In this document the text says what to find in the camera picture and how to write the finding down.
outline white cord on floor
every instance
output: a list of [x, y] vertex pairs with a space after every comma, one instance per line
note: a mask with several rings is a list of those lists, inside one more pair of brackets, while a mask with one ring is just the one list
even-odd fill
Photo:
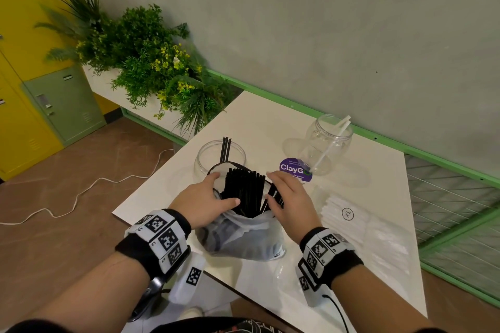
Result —
[[[154, 169], [153, 169], [153, 172], [151, 173], [151, 175], [154, 174], [154, 172], [156, 171], [156, 168], [158, 167], [158, 164], [159, 164], [159, 160], [161, 158], [161, 155], [165, 152], [169, 152], [169, 151], [173, 151], [175, 153], [175, 150], [174, 149], [166, 149], [166, 150], [163, 150], [159, 155], [158, 155], [158, 161], [157, 161], [157, 164], [154, 166]], [[20, 225], [22, 223], [25, 223], [26, 221], [28, 221], [32, 216], [36, 215], [37, 213], [43, 211], [43, 210], [46, 210], [54, 219], [57, 219], [59, 217], [63, 217], [63, 216], [66, 216], [66, 215], [69, 215], [71, 212], [74, 211], [74, 209], [77, 207], [77, 203], [78, 203], [78, 197], [81, 195], [81, 194], [84, 194], [85, 192], [87, 192], [88, 190], [90, 190], [98, 181], [100, 181], [101, 179], [105, 180], [105, 181], [108, 181], [108, 182], [112, 182], [112, 183], [120, 183], [120, 182], [123, 182], [123, 181], [126, 181], [128, 178], [132, 178], [132, 177], [135, 177], [135, 178], [141, 178], [141, 179], [148, 179], [151, 177], [151, 175], [149, 175], [148, 177], [140, 177], [139, 175], [129, 175], [128, 177], [126, 178], [123, 178], [121, 181], [112, 181], [111, 179], [108, 179], [108, 178], [99, 178], [97, 179], [94, 183], [91, 184], [91, 186], [89, 188], [87, 188], [86, 190], [80, 192], [78, 195], [77, 195], [77, 198], [74, 200], [74, 204], [73, 204], [73, 208], [71, 208], [71, 210], [69, 212], [66, 212], [65, 214], [63, 215], [59, 215], [59, 216], [54, 216], [54, 214], [52, 213], [52, 211], [48, 208], [42, 208], [41, 210], [37, 210], [36, 212], [33, 212], [31, 215], [29, 215], [27, 218], [25, 218], [23, 221], [21, 221], [20, 223], [0, 223], [0, 225]]]

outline black baseboard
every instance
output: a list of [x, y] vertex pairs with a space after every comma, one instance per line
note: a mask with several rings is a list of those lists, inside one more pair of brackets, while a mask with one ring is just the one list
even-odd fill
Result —
[[115, 110], [112, 110], [111, 112], [106, 113], [104, 115], [104, 120], [106, 120], [107, 124], [110, 124], [113, 121], [118, 120], [120, 117], [123, 117], [122, 109], [116, 108]]

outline wristband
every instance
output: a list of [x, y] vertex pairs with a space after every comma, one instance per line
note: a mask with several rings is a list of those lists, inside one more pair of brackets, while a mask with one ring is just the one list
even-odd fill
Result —
[[363, 261], [354, 252], [354, 246], [342, 235], [330, 229], [318, 227], [307, 233], [300, 243], [303, 258], [297, 265], [297, 276], [303, 291], [307, 280], [309, 287], [315, 292], [325, 284], [328, 287], [339, 275], [346, 273]]
[[138, 260], [150, 279], [169, 274], [191, 248], [186, 239], [191, 225], [176, 210], [154, 210], [125, 231], [115, 250]]

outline person's left hand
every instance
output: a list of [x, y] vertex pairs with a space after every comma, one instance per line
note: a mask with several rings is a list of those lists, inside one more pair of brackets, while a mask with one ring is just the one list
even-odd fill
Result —
[[220, 172], [212, 172], [203, 182], [189, 185], [177, 195], [168, 208], [180, 212], [189, 221], [192, 229], [207, 226], [222, 212], [240, 204], [240, 199], [236, 197], [216, 199], [212, 189], [214, 181], [220, 176]]

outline purple sticker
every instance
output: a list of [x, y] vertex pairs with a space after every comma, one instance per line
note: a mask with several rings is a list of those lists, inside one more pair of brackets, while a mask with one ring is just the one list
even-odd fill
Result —
[[297, 158], [284, 159], [279, 164], [279, 169], [281, 171], [292, 174], [294, 177], [299, 178], [304, 182], [310, 182], [310, 180], [313, 178], [313, 175], [310, 172], [307, 172], [300, 166]]

